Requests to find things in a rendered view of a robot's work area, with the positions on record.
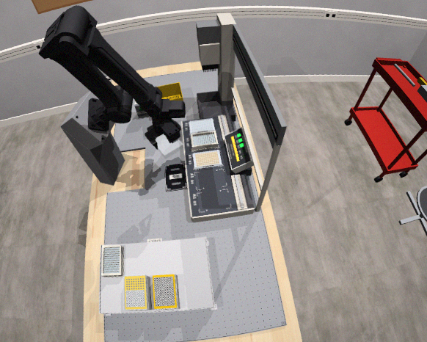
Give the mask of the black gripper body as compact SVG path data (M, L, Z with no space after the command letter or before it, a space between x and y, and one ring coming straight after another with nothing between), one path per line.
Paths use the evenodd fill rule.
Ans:
M167 116L166 116L166 118L167 118ZM154 121L153 120L153 122L154 123L161 123L161 122L164 122L165 120L166 120L166 118L164 119L164 120L162 120L162 121L158 121L158 122L156 122L156 121ZM176 122L176 121L172 121L172 123L178 128L178 129L180 129L181 128L181 126ZM149 133L148 133L149 132ZM150 127L148 127L147 128L147 132L145 133L145 136L148 138L148 140L149 141L151 141L151 140L153 140L153 139L156 139L157 137L159 137L159 135L154 131L154 127L153 127L153 125L151 125Z

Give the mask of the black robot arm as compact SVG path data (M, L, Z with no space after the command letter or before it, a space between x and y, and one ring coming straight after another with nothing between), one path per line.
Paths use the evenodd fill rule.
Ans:
M177 141L180 130L172 118L186 116L185 102L162 99L162 91L145 81L105 41L96 25L85 8L73 6L47 29L39 51L43 59L58 62L100 99L89 99L88 129L108 131L109 121L130 122L134 99L156 122L168 115L164 122L152 121L154 131L159 136L164 134L169 143Z

